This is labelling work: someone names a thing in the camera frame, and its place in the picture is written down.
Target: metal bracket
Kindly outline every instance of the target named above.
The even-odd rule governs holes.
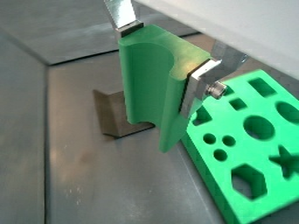
[[[117,39],[145,27],[145,23],[137,19],[131,0],[105,0],[110,23],[115,29]]]
[[[219,99],[225,95],[227,86],[219,80],[234,73],[249,59],[243,52],[218,40],[211,50],[211,57],[213,59],[201,65],[189,79],[181,110],[186,118],[190,118],[199,109],[207,96]]]

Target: circular hole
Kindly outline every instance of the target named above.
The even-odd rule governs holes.
[[[262,116],[251,116],[245,121],[245,130],[258,140],[267,140],[275,135],[273,123]]]
[[[225,150],[215,150],[214,157],[222,162],[227,160],[229,154]]]
[[[233,136],[225,136],[222,138],[222,142],[227,145],[227,146],[234,146],[237,143],[237,140]]]
[[[279,115],[290,122],[299,123],[299,110],[289,103],[281,101],[275,105]]]
[[[206,134],[203,137],[203,141],[206,144],[215,144],[217,137],[213,134]]]

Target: hexagonal hole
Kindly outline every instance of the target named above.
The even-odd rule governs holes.
[[[234,189],[250,200],[267,194],[265,174],[249,164],[243,164],[231,171],[231,184]]]

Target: square hole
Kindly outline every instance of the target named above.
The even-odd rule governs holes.
[[[235,93],[235,92],[234,92],[233,88],[229,86],[225,95],[226,95],[226,96],[227,96],[227,95],[233,95],[234,93]]]
[[[241,99],[233,100],[229,103],[235,110],[242,110],[247,107],[247,104]]]
[[[259,92],[259,94],[263,97],[269,97],[270,95],[274,95],[277,93],[277,91],[270,87],[270,85],[261,78],[251,80],[249,84]]]

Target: screw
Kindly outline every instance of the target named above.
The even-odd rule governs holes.
[[[221,97],[226,94],[227,88],[227,85],[217,81],[210,85],[207,95],[211,95],[217,100],[219,100]]]

